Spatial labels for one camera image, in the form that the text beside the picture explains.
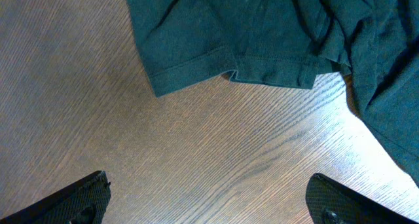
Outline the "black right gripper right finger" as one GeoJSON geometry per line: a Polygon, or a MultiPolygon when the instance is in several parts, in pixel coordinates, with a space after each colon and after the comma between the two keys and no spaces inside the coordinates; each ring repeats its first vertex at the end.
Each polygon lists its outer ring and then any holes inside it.
{"type": "Polygon", "coordinates": [[[305,201],[315,224],[418,224],[321,173],[309,179],[305,201]]]}

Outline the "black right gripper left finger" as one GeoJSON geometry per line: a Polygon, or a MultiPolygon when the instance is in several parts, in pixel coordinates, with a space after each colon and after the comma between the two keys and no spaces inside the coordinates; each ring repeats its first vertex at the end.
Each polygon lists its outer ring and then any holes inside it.
{"type": "Polygon", "coordinates": [[[95,171],[48,197],[4,217],[2,223],[101,223],[111,199],[104,171],[95,171]]]}

